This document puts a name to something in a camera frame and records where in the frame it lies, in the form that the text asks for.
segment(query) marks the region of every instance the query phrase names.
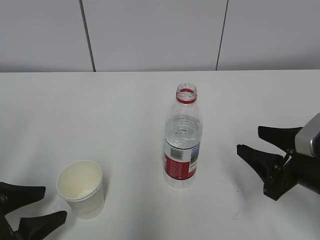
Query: white paper cup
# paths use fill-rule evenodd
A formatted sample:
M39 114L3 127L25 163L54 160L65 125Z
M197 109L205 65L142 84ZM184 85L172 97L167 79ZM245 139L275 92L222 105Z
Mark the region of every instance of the white paper cup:
M101 167L90 160L68 165L56 180L58 194L81 219L92 219L104 208L103 174Z

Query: plastic water bottle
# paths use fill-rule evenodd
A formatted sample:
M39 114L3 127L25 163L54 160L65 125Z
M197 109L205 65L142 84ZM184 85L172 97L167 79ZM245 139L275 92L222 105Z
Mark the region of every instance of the plastic water bottle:
M176 90L164 129L164 179L175 188L192 184L197 170L203 123L196 86L183 83Z

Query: bottle neck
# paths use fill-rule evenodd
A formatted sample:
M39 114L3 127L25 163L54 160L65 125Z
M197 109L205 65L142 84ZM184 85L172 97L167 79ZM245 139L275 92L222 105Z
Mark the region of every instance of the bottle neck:
M180 84L175 93L176 100L182 104L193 104L197 100L197 88L193 84Z

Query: table surface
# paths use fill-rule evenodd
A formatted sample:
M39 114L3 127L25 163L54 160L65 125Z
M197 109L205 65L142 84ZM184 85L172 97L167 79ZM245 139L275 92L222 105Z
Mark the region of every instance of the table surface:
M278 201L237 144L284 155L258 125L303 126L319 110L320 70L0 73L0 181L46 186L45 198L6 217L66 210L48 240L318 240L320 196L296 186ZM197 86L203 135L194 183L163 177L166 113L178 84ZM105 205L76 218L56 193L76 160L103 169Z

